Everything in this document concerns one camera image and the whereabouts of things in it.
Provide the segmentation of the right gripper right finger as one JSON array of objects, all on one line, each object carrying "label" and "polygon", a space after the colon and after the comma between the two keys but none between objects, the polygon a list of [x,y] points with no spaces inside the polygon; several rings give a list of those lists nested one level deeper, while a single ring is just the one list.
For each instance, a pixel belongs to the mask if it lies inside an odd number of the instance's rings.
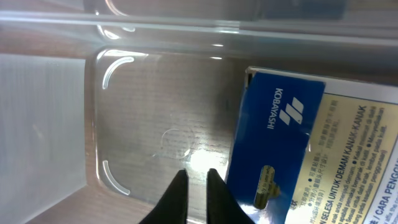
[{"label": "right gripper right finger", "polygon": [[216,169],[210,169],[207,173],[206,221],[207,224],[254,224]]}]

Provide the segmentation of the blue fever patch box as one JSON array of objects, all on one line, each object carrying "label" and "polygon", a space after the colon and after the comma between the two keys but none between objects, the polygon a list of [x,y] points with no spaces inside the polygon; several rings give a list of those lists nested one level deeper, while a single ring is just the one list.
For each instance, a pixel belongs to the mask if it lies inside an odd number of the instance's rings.
[{"label": "blue fever patch box", "polygon": [[226,183],[254,223],[396,223],[397,88],[249,67]]}]

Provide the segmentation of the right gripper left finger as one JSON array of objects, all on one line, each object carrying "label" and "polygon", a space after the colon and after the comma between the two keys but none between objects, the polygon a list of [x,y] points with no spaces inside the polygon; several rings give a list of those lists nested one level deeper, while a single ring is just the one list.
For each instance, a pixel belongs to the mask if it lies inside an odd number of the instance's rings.
[{"label": "right gripper left finger", "polygon": [[188,215],[188,174],[179,170],[157,205],[139,224],[186,224]]}]

